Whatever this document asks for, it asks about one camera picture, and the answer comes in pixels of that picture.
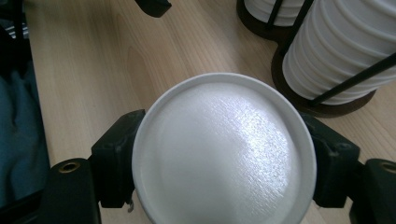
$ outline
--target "wooden table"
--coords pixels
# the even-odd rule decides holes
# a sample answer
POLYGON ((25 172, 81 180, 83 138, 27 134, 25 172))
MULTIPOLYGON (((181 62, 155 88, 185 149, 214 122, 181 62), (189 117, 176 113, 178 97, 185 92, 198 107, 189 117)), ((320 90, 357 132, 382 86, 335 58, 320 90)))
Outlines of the wooden table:
MULTIPOLYGON (((276 44, 238 20, 236 1, 172 0, 160 19, 134 0, 26 0, 28 26, 51 164, 88 158, 119 118, 149 107, 166 90, 208 72, 234 72, 273 85, 276 44)), ((361 161, 396 161, 393 82, 364 108, 322 119, 361 147, 361 161)), ((149 223, 135 210, 102 209, 103 223, 149 223)), ((349 223, 345 209, 312 203, 302 223, 349 223)))

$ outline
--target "black metal wire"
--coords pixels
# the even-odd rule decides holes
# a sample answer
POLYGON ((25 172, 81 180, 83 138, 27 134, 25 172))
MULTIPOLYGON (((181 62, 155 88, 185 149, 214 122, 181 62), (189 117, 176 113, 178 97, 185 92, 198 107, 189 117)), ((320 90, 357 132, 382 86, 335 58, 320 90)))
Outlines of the black metal wire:
POLYGON ((298 30, 300 29, 303 21, 305 19, 306 14, 308 13, 309 8, 311 8, 314 0, 305 0, 303 6, 300 9, 300 12, 297 15, 296 20, 294 21, 293 26, 291 27, 291 31, 289 36, 287 37, 285 43, 280 47, 279 53, 282 56, 285 56, 289 50, 291 43, 294 40, 294 37, 297 35, 298 30))
POLYGON ((282 6, 283 0, 276 0, 273 10, 271 11, 270 18, 268 19, 268 22, 265 24, 265 30, 271 30, 274 27, 274 22, 277 16, 277 13, 280 10, 280 7, 282 6))
POLYGON ((345 82, 335 86, 329 91, 324 92, 317 98, 313 99, 309 102, 311 106, 319 105, 324 101, 334 97, 334 95, 346 91, 347 89, 367 80, 370 77, 377 75, 380 72, 383 72, 392 66, 396 65, 396 53, 391 54, 388 58, 372 65, 371 67, 361 71, 356 76, 347 79, 345 82))

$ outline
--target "white plate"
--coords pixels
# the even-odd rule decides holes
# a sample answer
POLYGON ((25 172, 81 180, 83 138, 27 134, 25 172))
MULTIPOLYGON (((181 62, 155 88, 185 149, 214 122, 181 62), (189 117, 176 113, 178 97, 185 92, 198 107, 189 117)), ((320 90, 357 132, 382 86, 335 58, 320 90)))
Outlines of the white plate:
POLYGON ((316 159, 293 106, 251 77, 206 74, 167 91, 134 142, 137 195, 153 223, 300 223, 316 159))

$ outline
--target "wooden base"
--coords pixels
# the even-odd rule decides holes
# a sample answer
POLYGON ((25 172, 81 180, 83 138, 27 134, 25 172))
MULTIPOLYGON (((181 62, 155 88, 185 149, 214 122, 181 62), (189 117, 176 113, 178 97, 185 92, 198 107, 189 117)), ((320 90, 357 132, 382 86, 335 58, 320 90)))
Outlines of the wooden base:
POLYGON ((236 10, 241 22, 244 23, 244 25, 253 34, 259 35, 268 40, 273 40, 278 44, 278 48, 271 64, 272 79, 274 81, 276 89, 280 93, 282 93, 297 110, 313 115, 315 117, 335 118, 362 108, 373 98, 375 91, 370 92, 369 94, 361 97, 360 99, 343 105, 309 105, 309 100, 301 97, 290 88, 290 86, 286 82, 282 70, 282 63, 284 57, 281 56, 279 53, 279 46, 282 46, 282 44, 285 42, 286 38, 290 33, 291 27, 274 26, 271 30, 266 30, 266 23, 257 20, 248 12, 245 7, 244 0, 237 0, 236 10))

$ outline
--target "plate rim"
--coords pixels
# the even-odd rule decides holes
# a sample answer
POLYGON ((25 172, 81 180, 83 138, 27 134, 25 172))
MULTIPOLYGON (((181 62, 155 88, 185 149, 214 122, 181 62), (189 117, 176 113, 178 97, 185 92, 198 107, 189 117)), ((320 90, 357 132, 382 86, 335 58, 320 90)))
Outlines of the plate rim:
POLYGON ((295 132, 295 131, 294 132, 300 135, 300 137, 298 137, 299 140, 302 140, 303 139, 302 136, 304 135, 304 138, 307 140, 306 143, 308 144, 308 147, 309 147, 309 148, 302 149, 302 150, 305 152, 305 154, 304 154, 305 162, 306 161, 310 162, 310 164, 304 164, 305 167, 307 166, 305 170, 308 170, 308 172, 310 171, 310 174, 305 174, 306 179, 304 181, 301 181, 300 188, 299 188, 299 191, 301 191, 301 189, 303 189, 304 195, 306 195, 306 197, 303 197, 302 199, 298 200, 299 197, 301 198, 301 196, 300 196, 300 193, 297 194, 297 198, 295 199, 295 201, 296 202, 298 201, 301 205, 298 204, 297 206, 293 206, 293 209, 289 210, 289 215, 284 219, 285 222, 283 222, 285 224, 286 223, 288 223, 288 224, 289 223, 300 223, 300 221, 304 218, 304 215, 305 215, 306 211, 308 210, 309 205, 311 204, 311 201, 313 199, 315 185, 316 185, 316 178, 317 178, 317 164, 316 164, 315 150, 314 150, 314 146, 313 146, 313 142, 312 142, 310 133, 309 133, 306 125, 304 124, 303 119, 301 118, 298 111, 294 108, 294 106, 280 92, 278 92, 276 89, 269 86, 268 84, 266 84, 262 81, 259 81, 258 79, 253 78, 253 77, 248 77, 248 76, 236 74, 236 73, 222 73, 222 72, 205 73, 205 74, 201 74, 201 75, 198 75, 195 77, 190 77, 182 82, 179 82, 178 84, 173 86, 171 89, 166 91, 160 98, 158 98, 157 101, 150 107, 146 116, 143 118, 143 120, 140 124, 140 127, 137 131, 135 140, 134 140, 134 149, 133 149, 132 167, 131 168, 132 168, 133 180, 134 180, 134 185, 135 185, 135 191, 136 191, 137 197, 138 197, 139 201, 141 202, 141 205, 142 205, 145 213, 148 215, 148 218, 150 219, 150 221, 152 223, 161 223, 161 221, 158 222, 159 220, 157 220, 157 217, 152 216, 153 213, 150 212, 151 209, 150 209, 150 206, 148 205, 149 202, 148 202, 147 195, 142 193, 139 190, 139 189, 143 188, 143 183, 140 178, 140 174, 138 173, 138 171, 139 171, 138 165, 140 163, 137 160, 140 157, 136 156, 136 153, 137 154, 141 153, 140 152, 141 149, 140 150, 138 149, 139 148, 138 144, 140 144, 140 142, 142 141, 141 139, 144 139, 144 137, 142 137, 141 135, 144 134, 145 130, 147 129, 147 126, 150 123, 150 120, 149 120, 150 117, 152 117, 153 114, 158 113, 159 108, 161 109, 161 107, 166 105, 166 103, 169 102, 169 100, 172 99, 174 96, 177 96, 178 94, 180 94, 181 92, 187 90, 188 88, 190 88, 192 86, 196 86, 196 85, 204 84, 204 83, 213 83, 214 80, 216 80, 216 78, 218 79, 217 82, 219 82, 219 80, 224 80, 225 82, 228 81, 233 84, 238 84, 238 83, 232 82, 230 80, 240 78, 240 79, 244 79, 245 81, 250 81, 250 82, 256 83, 255 85, 257 85, 257 84, 261 85, 267 91, 271 92, 271 94, 273 94, 273 96, 271 96, 271 97, 277 97, 281 100, 281 101, 277 102, 277 104, 275 104, 272 100, 270 100, 270 102, 272 102, 273 105, 276 107, 276 110, 281 111, 278 109, 279 104, 283 104, 284 107, 287 107, 289 109, 289 113, 293 114, 293 116, 295 117, 293 119, 289 119, 289 120, 292 120, 293 126, 299 125, 300 126, 299 128, 302 128, 301 130, 299 130, 299 132, 295 132))

